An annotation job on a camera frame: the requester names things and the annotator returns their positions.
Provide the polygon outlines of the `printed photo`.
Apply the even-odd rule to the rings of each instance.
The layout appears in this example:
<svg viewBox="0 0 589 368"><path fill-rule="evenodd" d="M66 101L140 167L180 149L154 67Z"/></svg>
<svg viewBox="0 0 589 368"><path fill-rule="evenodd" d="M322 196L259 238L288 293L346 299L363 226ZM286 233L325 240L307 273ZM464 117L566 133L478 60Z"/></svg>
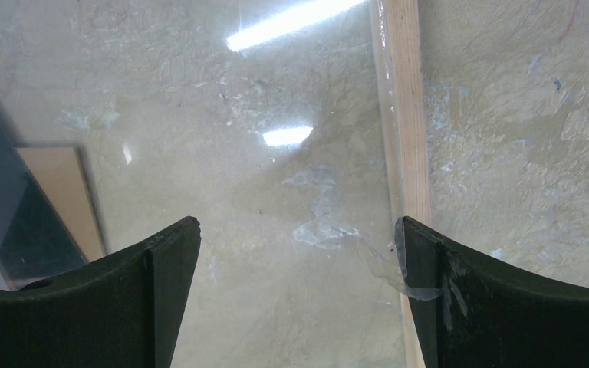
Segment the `printed photo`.
<svg viewBox="0 0 589 368"><path fill-rule="evenodd" d="M19 155L0 109L0 290L86 265L59 214Z"/></svg>

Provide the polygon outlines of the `wooden picture frame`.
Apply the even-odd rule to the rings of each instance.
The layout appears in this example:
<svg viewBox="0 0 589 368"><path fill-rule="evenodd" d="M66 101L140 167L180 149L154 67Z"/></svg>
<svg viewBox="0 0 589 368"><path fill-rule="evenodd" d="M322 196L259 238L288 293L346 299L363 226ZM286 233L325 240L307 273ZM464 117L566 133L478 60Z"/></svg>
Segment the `wooden picture frame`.
<svg viewBox="0 0 589 368"><path fill-rule="evenodd" d="M404 266L398 219L410 216L426 224L431 219L419 6L416 1L369 5L394 244Z"/></svg>

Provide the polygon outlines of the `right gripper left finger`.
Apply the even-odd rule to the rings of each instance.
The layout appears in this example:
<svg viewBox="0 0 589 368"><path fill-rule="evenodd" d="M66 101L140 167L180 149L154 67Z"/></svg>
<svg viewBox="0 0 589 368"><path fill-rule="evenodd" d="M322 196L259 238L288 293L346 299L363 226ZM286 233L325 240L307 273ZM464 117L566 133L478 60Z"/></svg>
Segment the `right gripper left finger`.
<svg viewBox="0 0 589 368"><path fill-rule="evenodd" d="M168 367L201 245L185 217L85 266L0 291L0 367Z"/></svg>

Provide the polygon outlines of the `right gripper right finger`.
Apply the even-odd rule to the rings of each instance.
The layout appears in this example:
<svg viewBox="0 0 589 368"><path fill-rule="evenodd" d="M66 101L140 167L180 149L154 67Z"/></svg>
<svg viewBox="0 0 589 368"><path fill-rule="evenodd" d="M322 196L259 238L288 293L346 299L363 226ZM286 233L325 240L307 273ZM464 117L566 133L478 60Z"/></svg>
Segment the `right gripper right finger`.
<svg viewBox="0 0 589 368"><path fill-rule="evenodd" d="M428 367L589 367L589 288L543 277L409 216L394 232Z"/></svg>

